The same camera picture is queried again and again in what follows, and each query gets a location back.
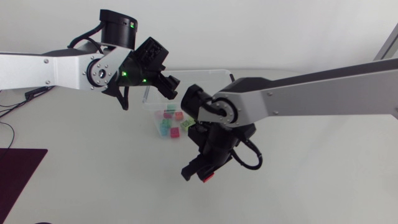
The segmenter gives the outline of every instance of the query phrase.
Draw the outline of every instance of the white wall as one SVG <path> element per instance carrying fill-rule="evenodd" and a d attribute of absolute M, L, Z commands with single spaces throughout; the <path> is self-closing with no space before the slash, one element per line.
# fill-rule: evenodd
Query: white wall
<path fill-rule="evenodd" d="M 311 72 L 372 60 L 397 8 L 396 0 L 1 1 L 0 50 L 64 48 L 111 9 L 139 21 L 137 44 L 153 36 L 169 50 L 169 68 Z"/>

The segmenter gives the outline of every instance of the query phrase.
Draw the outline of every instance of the black cylindrical motor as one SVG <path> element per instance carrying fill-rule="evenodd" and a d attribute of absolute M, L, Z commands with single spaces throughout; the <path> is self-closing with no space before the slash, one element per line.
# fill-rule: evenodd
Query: black cylindrical motor
<path fill-rule="evenodd" d="M 134 18 L 102 9 L 99 19 L 105 23 L 101 35 L 102 43 L 135 48 L 138 23 Z"/>

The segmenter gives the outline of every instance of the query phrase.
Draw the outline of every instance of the maroon mat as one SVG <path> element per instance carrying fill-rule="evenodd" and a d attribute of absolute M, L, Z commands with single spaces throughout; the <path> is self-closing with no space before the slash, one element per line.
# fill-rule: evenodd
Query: maroon mat
<path fill-rule="evenodd" d="M 0 223 L 46 153 L 46 149 L 0 149 Z"/>

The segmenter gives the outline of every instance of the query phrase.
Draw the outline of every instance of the metal bracket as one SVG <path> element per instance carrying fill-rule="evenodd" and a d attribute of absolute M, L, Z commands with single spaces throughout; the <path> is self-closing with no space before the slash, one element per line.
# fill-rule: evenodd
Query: metal bracket
<path fill-rule="evenodd" d="M 89 76 L 96 86 L 106 86 L 119 70 L 126 57 L 132 52 L 131 49 L 115 47 L 109 54 L 102 57 L 92 65 Z"/>

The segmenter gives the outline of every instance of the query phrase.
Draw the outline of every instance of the white surface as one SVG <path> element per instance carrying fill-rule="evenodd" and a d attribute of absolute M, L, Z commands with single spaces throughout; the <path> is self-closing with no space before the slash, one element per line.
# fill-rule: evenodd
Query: white surface
<path fill-rule="evenodd" d="M 132 88 L 131 110 L 123 111 L 106 95 L 57 88 L 3 119 L 16 129 L 14 147 L 49 149 L 6 223 L 398 220 L 398 122 L 392 116 L 264 119 L 252 137 L 263 167 L 250 171 L 231 161 L 202 184 L 180 175 L 197 147 L 187 138 L 158 138 L 141 107 L 142 92 Z M 19 101 L 21 93 L 2 92 L 0 102 Z M 0 126 L 0 132 L 5 146 L 10 130 Z M 256 161 L 247 149 L 238 153 Z"/>
<path fill-rule="evenodd" d="M 65 48 L 110 9 L 138 20 L 137 45 L 152 36 L 169 50 L 168 68 L 305 73 L 371 61 L 397 8 L 396 0 L 1 1 L 0 51 Z"/>

